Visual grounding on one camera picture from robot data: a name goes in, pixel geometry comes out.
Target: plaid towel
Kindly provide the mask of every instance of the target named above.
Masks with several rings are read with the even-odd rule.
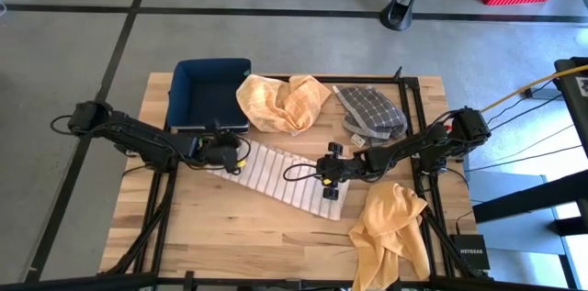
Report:
[[[296,134],[312,126],[330,94],[310,75],[294,75],[285,83],[251,74],[237,89],[237,102],[259,130]]]
[[[406,131],[406,116],[376,88],[333,86],[337,97],[347,109],[343,127],[380,145]]]

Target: orange towel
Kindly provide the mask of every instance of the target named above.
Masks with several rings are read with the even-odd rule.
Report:
[[[237,102],[261,131],[299,132],[312,126],[331,91],[310,75],[288,83],[251,74],[237,89]]]
[[[399,255],[413,262],[414,271],[425,279],[429,259],[419,230],[419,214],[426,201],[413,190],[393,182],[372,185],[366,207],[349,231],[357,247],[359,263],[353,291],[383,290],[399,277]]]

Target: wooden tabletop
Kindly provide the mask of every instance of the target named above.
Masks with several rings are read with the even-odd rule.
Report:
[[[164,126],[171,80],[171,73],[151,74],[140,120],[160,128]],[[419,81],[426,120],[431,122],[447,111],[443,83],[436,76],[422,76]],[[373,86],[396,106],[401,105],[398,85]],[[412,95],[409,95],[409,102],[417,132]],[[312,160],[327,152],[328,142],[336,141],[345,146],[344,155],[349,155],[358,148],[351,142],[351,134],[343,128],[344,113],[338,98],[331,95],[317,122],[298,136],[262,133],[252,127],[247,137]],[[129,159],[127,169],[140,165],[141,160]],[[452,162],[451,167],[462,172],[456,163]],[[139,235],[152,176],[152,171],[142,169],[129,173],[122,180],[100,270],[113,266]],[[380,182],[396,182],[413,188],[409,160],[400,161]],[[164,185],[163,179],[160,194]],[[357,256],[347,233],[363,209],[368,189],[369,184],[351,181],[342,218],[331,221],[180,164],[160,275],[183,277],[185,271],[194,271],[200,278],[353,280]],[[468,188],[458,175],[444,173],[439,176],[439,191],[447,231],[455,232],[456,219],[471,211]],[[459,226],[462,233],[476,233],[472,214],[462,218]],[[148,263],[153,257],[155,234],[147,251]],[[432,231],[431,234],[434,235],[437,271],[443,274],[440,244]],[[400,270],[402,280],[416,280],[411,263],[401,259]]]

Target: gray checkered towel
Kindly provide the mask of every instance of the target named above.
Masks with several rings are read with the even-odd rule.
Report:
[[[371,86],[333,87],[337,97],[347,109],[343,127],[380,145],[406,131],[406,116],[376,88]]]

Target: concrete floor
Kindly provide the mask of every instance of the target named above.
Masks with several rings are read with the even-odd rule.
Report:
[[[74,6],[129,6],[131,1],[5,0],[13,4]],[[387,0],[143,0],[142,5],[376,11],[386,3]],[[582,0],[500,7],[485,6],[480,0],[417,0],[414,10],[588,16]],[[0,148],[6,171],[0,181],[0,210],[4,212],[0,218],[0,284],[20,280],[26,273],[31,251],[75,145],[75,140],[52,133],[47,125],[52,118],[71,113],[76,102],[96,94],[124,18],[123,14],[16,11],[8,11],[0,18],[0,98],[5,102],[0,112],[0,130],[8,134]],[[555,60],[585,56],[586,48],[588,26],[577,24],[426,20],[414,21],[407,31],[393,32],[377,20],[360,18],[138,15],[108,101],[116,109],[136,116],[149,73],[171,72],[184,59],[244,57],[253,61],[255,73],[390,74],[401,65],[406,75],[443,76],[451,107],[483,107],[552,73]],[[537,104],[524,102],[508,116]],[[565,106],[557,102],[521,119],[525,122],[517,120],[497,130],[487,145],[471,155],[470,166],[482,166],[518,151],[570,123]],[[572,145],[577,142],[574,135],[573,130],[568,130],[563,137],[522,156]],[[495,170],[543,173],[555,179],[558,173],[571,173],[588,165],[580,150],[548,159],[558,163],[558,171],[547,170],[540,160]],[[125,158],[106,141],[93,141],[44,279],[96,273],[124,164]],[[558,277],[551,282],[536,278],[546,271],[541,267],[554,269],[547,264],[552,258],[541,258],[544,257],[538,260],[543,265],[493,252],[491,261],[497,263],[498,279],[516,280],[514,270],[508,268],[510,263],[535,274],[517,281],[558,285]]]

